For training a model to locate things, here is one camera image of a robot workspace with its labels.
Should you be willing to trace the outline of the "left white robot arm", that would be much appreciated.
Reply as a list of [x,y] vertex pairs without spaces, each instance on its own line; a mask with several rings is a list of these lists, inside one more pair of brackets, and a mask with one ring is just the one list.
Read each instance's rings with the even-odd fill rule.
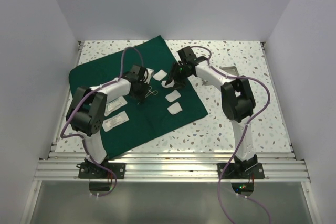
[[130,71],[109,82],[92,87],[78,87],[72,96],[66,125],[70,125],[76,132],[74,136],[83,140],[86,160],[92,163],[90,171],[97,178],[104,178],[109,172],[109,165],[104,162],[107,152],[100,133],[106,105],[127,95],[143,102],[153,75],[153,69],[133,65]]

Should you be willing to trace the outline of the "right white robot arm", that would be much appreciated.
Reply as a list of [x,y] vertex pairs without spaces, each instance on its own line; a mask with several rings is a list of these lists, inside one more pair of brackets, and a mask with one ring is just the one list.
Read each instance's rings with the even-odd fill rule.
[[180,61],[173,63],[164,86],[173,83],[173,88],[185,87],[188,77],[199,77],[221,92],[222,110],[231,121],[237,152],[234,155],[234,172],[240,178],[246,178],[257,165],[257,156],[253,150],[251,130],[245,130],[248,120],[254,113],[256,102],[248,79],[244,76],[232,76],[220,68],[210,65],[209,59],[196,56],[192,47],[187,46],[178,52]]

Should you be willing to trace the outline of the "silver forceps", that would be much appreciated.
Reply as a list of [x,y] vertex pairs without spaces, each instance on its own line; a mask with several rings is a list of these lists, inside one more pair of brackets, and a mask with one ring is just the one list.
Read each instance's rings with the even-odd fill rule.
[[144,96],[144,99],[146,99],[150,95],[157,95],[157,94],[158,94],[158,91],[153,90],[152,86],[149,86],[148,91],[147,91],[146,95]]

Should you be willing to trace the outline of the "white gauze pad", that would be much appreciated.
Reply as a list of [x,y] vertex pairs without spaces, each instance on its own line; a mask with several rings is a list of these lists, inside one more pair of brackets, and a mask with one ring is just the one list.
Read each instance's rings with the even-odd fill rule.
[[172,103],[180,97],[181,97],[181,94],[177,90],[174,90],[173,92],[166,95],[165,98],[168,102]]
[[167,110],[169,111],[169,113],[171,115],[176,115],[176,114],[180,113],[181,111],[183,111],[181,105],[178,102],[169,106]]
[[174,84],[175,84],[174,80],[172,80],[170,83],[168,83],[166,80],[161,82],[161,86],[164,88],[172,88],[174,87]]
[[153,75],[153,79],[156,81],[161,81],[167,76],[167,73],[164,70],[158,71],[156,74]]

